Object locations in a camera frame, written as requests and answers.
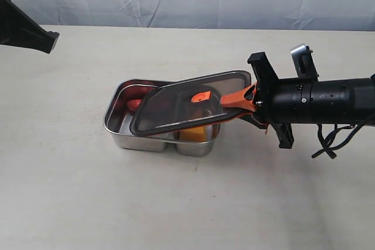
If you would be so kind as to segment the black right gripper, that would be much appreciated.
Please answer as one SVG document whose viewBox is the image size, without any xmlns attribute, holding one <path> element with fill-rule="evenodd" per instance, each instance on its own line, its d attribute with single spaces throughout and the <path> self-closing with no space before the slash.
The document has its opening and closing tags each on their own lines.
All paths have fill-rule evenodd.
<svg viewBox="0 0 375 250">
<path fill-rule="evenodd" d="M 275 130 L 279 147 L 290 149 L 294 144 L 292 124 L 308 120 L 308 106 L 311 92 L 311 79 L 297 76 L 279 78 L 264 52 L 253 53 L 247 60 L 253 68 L 256 84 L 224 95 L 220 105 L 224 108 L 257 108 L 254 97 L 258 94 L 262 101 L 256 112 L 242 112 L 237 119 L 246 121 L 267 134 L 269 124 Z"/>
</svg>

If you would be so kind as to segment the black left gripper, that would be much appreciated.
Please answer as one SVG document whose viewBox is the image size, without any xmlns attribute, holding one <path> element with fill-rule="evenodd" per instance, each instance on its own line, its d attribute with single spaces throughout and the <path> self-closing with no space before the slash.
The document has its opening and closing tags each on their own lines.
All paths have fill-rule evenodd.
<svg viewBox="0 0 375 250">
<path fill-rule="evenodd" d="M 11 0 L 1 0 L 1 45 L 50 54 L 59 36 L 58 32 L 44 30 Z"/>
</svg>

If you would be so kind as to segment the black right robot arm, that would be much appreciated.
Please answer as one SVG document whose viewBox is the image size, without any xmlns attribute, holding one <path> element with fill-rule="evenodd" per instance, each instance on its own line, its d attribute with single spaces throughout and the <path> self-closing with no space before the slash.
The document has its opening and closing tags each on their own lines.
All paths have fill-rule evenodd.
<svg viewBox="0 0 375 250">
<path fill-rule="evenodd" d="M 295 78 L 279 78 L 264 52 L 251 54 L 247 62 L 256 83 L 223 96 L 221 106 L 240 108 L 239 117 L 258 128 L 272 126 L 280 148 L 292 148 L 292 124 L 317 124 L 319 153 L 334 158 L 347 144 L 332 146 L 339 124 L 351 129 L 349 138 L 363 126 L 374 125 L 374 77 L 319 81 L 309 53 L 295 59 Z"/>
</svg>

